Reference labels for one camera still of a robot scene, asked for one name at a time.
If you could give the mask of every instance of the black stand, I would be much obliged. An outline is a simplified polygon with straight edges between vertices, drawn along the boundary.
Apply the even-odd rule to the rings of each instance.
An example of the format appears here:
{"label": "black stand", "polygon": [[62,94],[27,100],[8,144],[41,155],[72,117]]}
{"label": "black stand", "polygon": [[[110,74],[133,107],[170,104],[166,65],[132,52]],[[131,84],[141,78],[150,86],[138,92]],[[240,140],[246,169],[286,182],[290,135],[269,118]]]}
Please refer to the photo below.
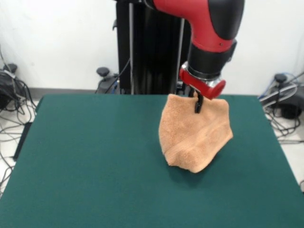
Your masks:
{"label": "black stand", "polygon": [[129,2],[116,4],[119,70],[131,60],[120,87],[127,94],[175,94],[188,55],[190,26],[139,1]]}

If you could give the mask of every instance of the table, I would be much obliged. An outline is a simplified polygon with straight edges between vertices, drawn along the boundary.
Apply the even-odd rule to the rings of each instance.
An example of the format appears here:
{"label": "table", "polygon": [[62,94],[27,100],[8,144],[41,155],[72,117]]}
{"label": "table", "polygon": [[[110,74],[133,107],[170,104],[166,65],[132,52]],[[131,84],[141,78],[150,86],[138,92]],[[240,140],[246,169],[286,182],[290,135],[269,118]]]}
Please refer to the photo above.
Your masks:
{"label": "table", "polygon": [[234,139],[193,174],[162,155],[166,96],[45,96],[0,227],[303,227],[304,197],[258,100],[223,98]]}

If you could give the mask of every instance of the orange towel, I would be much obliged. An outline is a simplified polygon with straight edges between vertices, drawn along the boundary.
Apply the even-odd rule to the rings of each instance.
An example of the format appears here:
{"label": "orange towel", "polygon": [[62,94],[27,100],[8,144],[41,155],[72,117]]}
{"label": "orange towel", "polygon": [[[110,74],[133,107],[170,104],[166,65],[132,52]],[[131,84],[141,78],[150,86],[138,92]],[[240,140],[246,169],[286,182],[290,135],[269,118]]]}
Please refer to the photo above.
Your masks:
{"label": "orange towel", "polygon": [[199,114],[194,113],[196,102],[197,98],[169,95],[159,127],[167,163],[193,173],[206,168],[233,137],[225,100],[204,98]]}

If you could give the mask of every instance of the power cord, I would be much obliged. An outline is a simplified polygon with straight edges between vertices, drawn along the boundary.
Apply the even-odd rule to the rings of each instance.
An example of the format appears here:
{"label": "power cord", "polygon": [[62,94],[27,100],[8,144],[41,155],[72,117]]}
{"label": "power cord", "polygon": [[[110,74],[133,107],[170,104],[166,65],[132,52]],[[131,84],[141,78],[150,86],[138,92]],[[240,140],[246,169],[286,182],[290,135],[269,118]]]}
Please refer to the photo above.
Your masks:
{"label": "power cord", "polygon": [[[287,142],[285,140],[282,140],[282,138],[293,134],[296,131],[296,129],[301,125],[301,121],[297,116],[297,113],[299,111],[299,107],[296,108],[296,111],[295,111],[295,114],[294,114],[295,118],[294,118],[294,126],[293,127],[285,127],[281,123],[279,123],[277,121],[277,118],[281,118],[281,116],[277,116],[276,113],[279,109],[280,102],[292,97],[296,93],[299,86],[294,84],[294,85],[282,88],[282,85],[283,84],[280,83],[276,92],[273,92],[270,95],[268,95],[264,98],[261,98],[260,101],[265,101],[269,98],[272,98],[272,97],[276,96],[275,101],[272,101],[272,102],[269,102],[268,104],[265,104],[263,106],[263,108],[265,109],[265,114],[266,114],[268,120],[270,121],[270,124],[271,124],[272,128],[275,131],[280,132],[280,135],[277,136],[278,141],[281,144],[289,144],[289,142]],[[285,91],[288,91],[288,90],[291,90],[291,89],[293,89],[293,92],[291,92],[290,94],[281,98],[281,93],[282,92],[285,92]]]}
{"label": "power cord", "polygon": [[297,145],[304,143],[303,140],[279,140],[281,145]]}
{"label": "power cord", "polygon": [[[27,84],[15,76],[17,65],[7,64],[5,61],[1,51],[1,45],[0,58],[4,64],[4,68],[0,69],[0,119],[11,123],[11,125],[5,127],[0,123],[0,135],[10,137],[10,139],[0,139],[0,143],[15,141],[16,144],[18,144],[18,139],[21,137],[22,133],[6,131],[25,126],[25,124],[31,122],[33,115],[36,115],[36,105]],[[8,117],[3,116],[2,114],[5,114],[5,112],[10,112],[10,115],[16,113],[17,120],[11,120]],[[10,165],[8,162],[8,158],[12,157],[4,157],[0,149],[0,161],[3,161],[7,166],[2,179],[0,179],[0,197],[3,194],[3,184],[10,178],[14,168],[14,166]]]}
{"label": "power cord", "polygon": [[[108,93],[110,91],[110,89],[112,88],[112,86],[114,86],[114,84],[119,80],[120,76],[125,72],[126,68],[129,66],[130,64],[130,59],[128,60],[128,62],[125,64],[123,70],[120,72],[120,74],[117,76],[117,78],[111,83],[111,85],[107,88],[106,93]],[[98,87],[95,91],[95,94],[97,93],[98,89],[99,89],[99,86],[101,85],[103,81],[101,80],[100,83],[98,84]]]}

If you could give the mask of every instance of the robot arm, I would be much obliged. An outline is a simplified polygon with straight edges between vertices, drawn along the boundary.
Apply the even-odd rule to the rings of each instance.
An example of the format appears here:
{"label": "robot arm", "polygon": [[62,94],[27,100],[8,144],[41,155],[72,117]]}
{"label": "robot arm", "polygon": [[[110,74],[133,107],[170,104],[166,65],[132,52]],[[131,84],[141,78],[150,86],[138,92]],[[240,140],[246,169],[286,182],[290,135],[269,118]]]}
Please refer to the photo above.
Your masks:
{"label": "robot arm", "polygon": [[221,71],[236,47],[245,0],[145,0],[145,3],[191,24],[188,62],[182,66],[180,78],[198,92],[199,113],[203,96],[213,99],[226,85],[221,80]]}

